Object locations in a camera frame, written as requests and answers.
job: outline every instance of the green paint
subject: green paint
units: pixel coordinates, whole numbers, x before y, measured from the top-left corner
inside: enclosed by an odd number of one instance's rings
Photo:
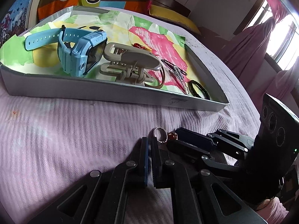
[[[150,85],[150,86],[159,86],[160,83],[158,82],[158,80],[156,78],[154,78],[154,82],[147,82],[146,84]]]
[[[74,24],[76,19],[77,19],[78,15],[73,15],[70,16],[69,18],[67,18],[64,22],[69,23],[69,24]]]
[[[84,78],[95,79],[96,75],[97,75],[97,72],[99,71],[99,68],[98,69],[97,68],[98,67],[95,67],[91,71],[89,71]]]
[[[63,68],[62,67],[60,67],[59,69],[58,69],[58,71],[56,71],[56,72],[54,72],[54,75],[58,75],[58,76],[71,76],[70,74],[67,74],[67,73],[65,73],[64,71],[63,71]]]
[[[145,29],[149,30],[150,26],[152,25],[152,22],[150,22],[146,19],[143,19],[143,18],[136,17],[136,16],[133,16],[133,17],[134,17],[136,27],[141,27],[141,28],[145,28]]]
[[[175,39],[177,40],[178,44],[181,47],[185,48],[185,40],[186,40],[186,38],[183,37],[183,36],[176,35],[175,33],[173,33],[173,35],[174,35]]]
[[[97,25],[111,25],[112,23],[111,22],[93,22],[94,24],[97,24]]]
[[[6,66],[33,63],[32,51],[25,50],[25,37],[14,35],[0,48],[0,61]]]
[[[159,26],[159,33],[161,35],[166,35],[168,33],[168,29]]]
[[[163,87],[161,88],[161,90],[168,91],[167,86],[163,85]]]
[[[100,23],[101,24],[112,24],[117,19],[120,11],[109,11],[108,13],[103,13],[99,15]]]
[[[45,24],[43,26],[34,28],[33,30],[30,31],[30,33],[34,34],[34,33],[40,32],[40,31],[48,30],[48,29],[51,29],[49,24]]]

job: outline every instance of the window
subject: window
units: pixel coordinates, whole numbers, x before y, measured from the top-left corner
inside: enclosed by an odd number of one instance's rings
[[[267,0],[264,0],[247,27],[261,24],[271,17],[271,8]],[[288,70],[294,65],[299,56],[299,29],[296,28],[291,15],[280,21],[272,31],[267,53],[282,70]]]

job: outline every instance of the pink paint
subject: pink paint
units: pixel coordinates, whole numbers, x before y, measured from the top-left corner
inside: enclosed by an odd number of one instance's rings
[[[173,43],[169,41],[165,35],[159,35],[153,32],[149,32],[147,29],[140,27],[132,27],[129,31],[137,35],[143,41],[143,43],[145,43],[152,50],[153,54],[158,54],[157,57],[160,60],[166,59],[182,70],[187,71],[188,66],[186,62],[180,57],[178,52],[173,47]],[[165,69],[164,85],[177,86],[183,91],[184,88],[180,81],[172,73],[169,72],[170,68],[165,64],[163,64],[163,66]],[[162,82],[162,76],[159,71],[149,71],[149,74]],[[187,77],[184,78],[186,82],[190,81]]]

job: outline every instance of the ring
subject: ring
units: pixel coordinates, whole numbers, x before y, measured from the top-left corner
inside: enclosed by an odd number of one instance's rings
[[[166,140],[165,140],[165,141],[159,141],[159,140],[157,139],[158,144],[161,145],[161,144],[165,144],[165,143],[167,143],[167,132],[166,132],[166,130],[164,130],[164,129],[161,128],[161,127],[157,127],[157,128],[154,129],[154,131],[153,131],[153,135],[154,135],[154,137],[156,137],[155,132],[156,132],[156,130],[158,130],[158,129],[160,129],[160,130],[162,130],[163,132],[165,132],[165,136],[166,136]]]

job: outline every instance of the red small object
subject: red small object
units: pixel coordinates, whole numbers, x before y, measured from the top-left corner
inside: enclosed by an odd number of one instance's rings
[[[177,140],[178,139],[178,134],[175,132],[169,132],[167,134],[167,139],[168,140]]]
[[[150,51],[150,52],[153,53],[153,51],[151,51],[151,50],[148,49],[147,47],[142,46],[141,44],[138,44],[138,43],[135,43],[135,44],[133,45],[133,47],[136,47],[136,48],[139,48],[139,49],[144,49],[144,50],[147,50],[147,51]]]
[[[142,46],[141,44],[138,44],[138,43],[135,43],[133,46],[136,48],[139,48],[139,49],[146,49],[145,46]]]

